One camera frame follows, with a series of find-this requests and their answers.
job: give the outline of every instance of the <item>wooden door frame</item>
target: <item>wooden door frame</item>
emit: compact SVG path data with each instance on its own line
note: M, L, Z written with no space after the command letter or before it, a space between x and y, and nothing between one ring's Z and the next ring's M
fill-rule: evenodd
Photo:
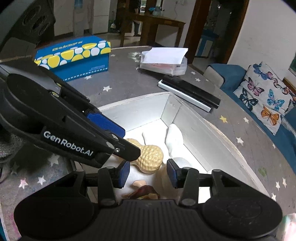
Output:
M241 9L241 14L240 14L240 18L238 20L236 29L231 38L230 44L228 45L225 51L224 57L220 61L221 63L224 63L224 64L227 64L230 58L230 55L233 51L233 48L239 36L239 32L242 28L242 24L244 22L244 18L247 12L249 0L242 0L242 1L243 1L243 7ZM184 47L188 48L188 52L186 53L188 64L192 64L194 60L194 56L199 43L199 41L197 40L201 38L202 30L207 20L210 3L211 3L211 0L196 0L195 2L191 21L189 24L188 32L187 32L185 43L184 43Z

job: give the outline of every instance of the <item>yellow star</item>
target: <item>yellow star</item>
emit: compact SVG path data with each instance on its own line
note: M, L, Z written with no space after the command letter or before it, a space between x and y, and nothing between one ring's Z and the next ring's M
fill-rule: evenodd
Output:
M225 117L223 117L223 116L221 116L220 120L222 120L222 121L223 121L223 123L228 123L228 122L227 122L227 120L226 120L226 118L225 118Z

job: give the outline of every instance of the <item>open cardboard box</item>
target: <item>open cardboard box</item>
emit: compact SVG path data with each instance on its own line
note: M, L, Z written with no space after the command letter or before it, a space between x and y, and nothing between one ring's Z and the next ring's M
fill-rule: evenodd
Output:
M148 144L158 145L164 152L164 164L154 174L142 173L136 166L131 166L125 187L114 190L118 201L122 199L122 195L136 189L132 186L135 180L146 180L147 184L152 185L161 195L161 198L171 197L168 192L172 187L168 183L163 185L163 170L169 158L164 147L165 137L168 126L172 123L177 125L183 135L184 148L181 157L185 158L193 168L198 169L200 173L221 169L269 196L239 150L219 130L174 94L170 92L148 94L111 103L99 109L126 130L125 139L133 138L144 145L142 133L149 132L150 136L155 136L155 142ZM120 158L112 155L103 167L117 167L120 162ZM86 165L83 165L83 169L86 173L97 172L96 168ZM97 197L97 189L91 188L91 190ZM209 197L209 188L200 188L199 203L205 202Z

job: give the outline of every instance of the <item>couch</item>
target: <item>couch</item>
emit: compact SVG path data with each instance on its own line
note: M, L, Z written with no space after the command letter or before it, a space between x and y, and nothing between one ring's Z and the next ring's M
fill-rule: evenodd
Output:
M246 70L239 65L232 64L211 64L204 73L204 76L213 84L218 86L224 93L233 99L260 128L272 140L275 146L283 154L292 170L296 174L296 137L287 130L282 124L276 135L273 135L257 117L248 110L246 105L233 93L246 74ZM296 130L296 107L285 115L285 120Z

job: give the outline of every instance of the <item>orange butterfly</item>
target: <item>orange butterfly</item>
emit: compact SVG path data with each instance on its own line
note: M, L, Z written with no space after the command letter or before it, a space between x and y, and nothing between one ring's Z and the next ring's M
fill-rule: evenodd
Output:
M267 121L270 119L270 123L275 126L277 124L277 121L279 120L279 114L273 114L267 109L265 106L263 106L263 110L261 111L262 118L267 119Z

